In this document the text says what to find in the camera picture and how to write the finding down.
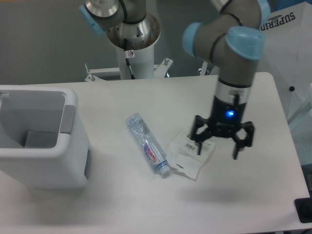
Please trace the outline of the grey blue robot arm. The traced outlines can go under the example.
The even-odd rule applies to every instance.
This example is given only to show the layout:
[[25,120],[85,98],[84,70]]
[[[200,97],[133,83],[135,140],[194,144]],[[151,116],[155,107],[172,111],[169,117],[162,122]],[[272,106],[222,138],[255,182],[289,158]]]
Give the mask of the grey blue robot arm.
[[[254,125],[242,122],[242,117],[263,54],[265,39],[259,27],[271,11],[266,0],[215,0],[213,5],[219,17],[208,24],[190,24],[182,38],[187,53],[220,69],[211,115],[195,117],[190,138],[199,145],[211,137],[231,138],[237,157],[253,143]],[[139,55],[160,36],[157,20],[146,11],[146,1],[87,0],[79,11],[94,33],[106,34],[116,47],[122,79],[154,76],[154,57]]]

